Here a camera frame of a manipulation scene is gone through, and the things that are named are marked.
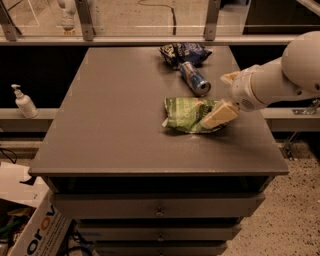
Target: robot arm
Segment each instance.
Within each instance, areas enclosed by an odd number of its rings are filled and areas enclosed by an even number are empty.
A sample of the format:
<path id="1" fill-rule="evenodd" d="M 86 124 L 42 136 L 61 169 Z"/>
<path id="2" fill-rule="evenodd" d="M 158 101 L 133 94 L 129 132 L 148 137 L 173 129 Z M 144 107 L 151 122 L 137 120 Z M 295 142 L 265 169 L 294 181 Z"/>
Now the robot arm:
<path id="1" fill-rule="evenodd" d="M 297 37 L 281 58 L 221 79 L 229 85 L 229 98 L 219 101 L 201 121 L 208 129 L 237 118 L 240 110 L 320 97 L 320 31 Z"/>

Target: chip bag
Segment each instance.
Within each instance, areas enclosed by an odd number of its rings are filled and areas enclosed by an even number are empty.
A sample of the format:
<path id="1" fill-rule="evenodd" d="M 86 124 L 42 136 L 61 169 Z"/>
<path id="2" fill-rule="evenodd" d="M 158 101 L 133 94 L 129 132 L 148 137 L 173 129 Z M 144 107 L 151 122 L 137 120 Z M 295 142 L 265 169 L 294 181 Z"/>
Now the chip bag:
<path id="1" fill-rule="evenodd" d="M 211 133 L 220 130 L 225 127 L 225 124 L 211 129 L 206 129 L 200 124 L 216 102 L 202 98 L 166 98 L 165 109 L 168 118 L 162 126 L 186 133 Z"/>
<path id="2" fill-rule="evenodd" d="M 168 44 L 160 47 L 160 52 L 173 69 L 179 69 L 179 63 L 187 61 L 198 66 L 212 54 L 199 43 Z"/>

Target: gray table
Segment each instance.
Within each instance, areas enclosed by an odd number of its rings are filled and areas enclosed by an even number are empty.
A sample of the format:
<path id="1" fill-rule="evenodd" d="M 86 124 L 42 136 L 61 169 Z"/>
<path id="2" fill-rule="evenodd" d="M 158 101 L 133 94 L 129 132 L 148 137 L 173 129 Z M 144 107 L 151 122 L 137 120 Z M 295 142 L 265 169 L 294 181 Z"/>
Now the gray table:
<path id="1" fill-rule="evenodd" d="M 238 66 L 228 47 L 211 50 L 199 71 L 212 85 L 207 97 L 218 100 L 227 94 L 220 76 Z M 56 206 L 78 220 L 84 235 L 100 229 L 100 240 L 116 241 L 99 243 L 102 255 L 111 255 L 110 248 L 119 255 L 180 255 L 178 250 L 187 256 L 195 248 L 203 248 L 199 255 L 220 254 L 220 242 L 232 239 L 241 218 L 261 204 L 266 185 L 287 174 L 260 112 L 241 113 L 206 135 L 162 127 L 165 97 L 190 96 L 157 48 L 89 49 L 30 174 L 45 179 Z M 137 228 L 137 220 L 145 229 Z M 173 235 L 180 230 L 169 228 L 173 220 L 183 222 L 183 236 Z M 106 234 L 114 223 L 122 233 Z M 201 245 L 208 240 L 203 225 L 211 227 L 214 244 Z M 202 232 L 198 239 L 192 238 L 194 227 Z M 149 243 L 163 242 L 154 232 L 166 233 L 169 242 Z"/>

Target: green chip bag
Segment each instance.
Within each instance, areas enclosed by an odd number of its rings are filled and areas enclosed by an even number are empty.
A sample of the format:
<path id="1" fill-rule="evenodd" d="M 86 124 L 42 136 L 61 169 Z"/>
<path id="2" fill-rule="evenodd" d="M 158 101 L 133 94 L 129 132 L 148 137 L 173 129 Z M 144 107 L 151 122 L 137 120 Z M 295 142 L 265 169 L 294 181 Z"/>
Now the green chip bag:
<path id="1" fill-rule="evenodd" d="M 217 101 L 199 98 L 166 98 L 165 108 L 168 118 L 162 126 L 186 133 L 211 133 L 225 125 L 205 129 L 201 120 L 212 110 Z"/>

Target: soap dispenser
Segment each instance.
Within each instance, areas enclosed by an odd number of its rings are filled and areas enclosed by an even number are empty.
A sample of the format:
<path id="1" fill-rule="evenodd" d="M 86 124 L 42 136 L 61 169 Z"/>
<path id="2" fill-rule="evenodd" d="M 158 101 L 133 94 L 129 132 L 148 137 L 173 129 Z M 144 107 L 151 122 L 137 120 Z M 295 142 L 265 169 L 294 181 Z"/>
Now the soap dispenser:
<path id="1" fill-rule="evenodd" d="M 25 118 L 33 118 L 38 114 L 38 109 L 28 95 L 24 95 L 18 88 L 20 85 L 13 84 L 11 87 L 16 95 L 16 104 Z"/>

